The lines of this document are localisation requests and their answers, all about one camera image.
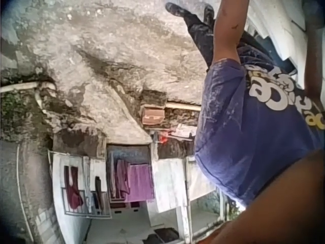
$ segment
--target ground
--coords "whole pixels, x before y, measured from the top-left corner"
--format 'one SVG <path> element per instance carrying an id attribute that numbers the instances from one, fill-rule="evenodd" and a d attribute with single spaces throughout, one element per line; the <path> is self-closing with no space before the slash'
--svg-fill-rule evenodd
<path id="1" fill-rule="evenodd" d="M 13 2 L 1 22 L 1 82 L 54 82 L 56 98 L 41 92 L 54 131 L 87 124 L 108 143 L 146 144 L 135 107 L 143 88 L 200 104 L 205 63 L 166 1 Z M 184 6 L 203 14 L 197 0 Z"/>

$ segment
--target hanging laundry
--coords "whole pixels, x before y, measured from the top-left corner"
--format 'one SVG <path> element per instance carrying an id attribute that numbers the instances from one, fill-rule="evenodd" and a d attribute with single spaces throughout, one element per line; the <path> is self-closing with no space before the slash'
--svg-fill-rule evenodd
<path id="1" fill-rule="evenodd" d="M 98 176 L 95 177 L 95 188 L 99 209 L 103 210 L 101 179 Z"/>
<path id="2" fill-rule="evenodd" d="M 72 185 L 70 185 L 69 166 L 64 167 L 64 181 L 66 185 L 67 200 L 71 209 L 77 209 L 83 205 L 82 197 L 78 189 L 78 168 L 71 167 Z"/>
<path id="3" fill-rule="evenodd" d="M 96 191 L 95 180 L 96 176 L 101 179 L 101 191 L 107 192 L 107 176 L 106 176 L 106 161 L 105 159 L 90 159 L 90 190 Z"/>
<path id="4" fill-rule="evenodd" d="M 110 191 L 112 197 L 116 196 L 116 183 L 115 183 L 115 167 L 114 167 L 114 154 L 113 152 L 109 152 L 109 163 L 108 163 L 108 171 L 107 177 L 109 177 L 108 182 L 110 185 Z"/>
<path id="5" fill-rule="evenodd" d="M 116 166 L 117 175 L 117 188 L 119 191 L 129 194 L 129 184 L 127 178 L 127 172 L 129 163 L 124 160 L 118 160 Z"/>
<path id="6" fill-rule="evenodd" d="M 125 195 L 125 202 L 140 202 L 154 198 L 150 165 L 129 165 L 127 178 L 130 188 L 129 194 Z"/>

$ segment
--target person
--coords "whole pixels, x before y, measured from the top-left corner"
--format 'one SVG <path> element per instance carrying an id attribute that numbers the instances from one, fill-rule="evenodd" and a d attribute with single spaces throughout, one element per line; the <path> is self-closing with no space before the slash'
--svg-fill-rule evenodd
<path id="1" fill-rule="evenodd" d="M 238 45 L 249 0 L 221 0 L 195 157 L 203 173 L 246 210 L 213 243 L 313 243 L 324 228 L 324 24 L 317 2 L 303 4 L 304 90 L 263 52 Z M 175 9 L 184 18 L 184 9 Z"/>
<path id="2" fill-rule="evenodd" d="M 166 3 L 165 8 L 172 15 L 183 18 L 187 26 L 187 31 L 200 51 L 209 70 L 213 59 L 213 26 L 215 21 L 212 6 L 210 4 L 205 4 L 203 22 L 196 14 L 193 14 L 174 3 Z M 246 31 L 243 32 L 238 47 L 244 45 L 256 48 L 268 58 L 271 58 L 269 52 Z"/>

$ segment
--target purple towel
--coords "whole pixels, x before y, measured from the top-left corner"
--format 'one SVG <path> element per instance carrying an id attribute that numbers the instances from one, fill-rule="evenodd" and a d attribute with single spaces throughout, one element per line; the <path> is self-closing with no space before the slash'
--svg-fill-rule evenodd
<path id="1" fill-rule="evenodd" d="M 130 192 L 125 195 L 125 202 L 140 202 L 154 198 L 149 165 L 129 165 L 127 179 Z"/>

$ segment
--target red cloth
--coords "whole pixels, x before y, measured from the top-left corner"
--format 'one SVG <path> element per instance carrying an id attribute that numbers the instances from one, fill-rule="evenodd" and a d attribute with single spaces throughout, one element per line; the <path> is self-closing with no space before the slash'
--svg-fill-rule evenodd
<path id="1" fill-rule="evenodd" d="M 64 182 L 66 184 L 67 199 L 71 209 L 83 205 L 83 200 L 78 189 L 78 168 L 71 167 L 72 186 L 69 183 L 69 166 L 64 167 Z"/>

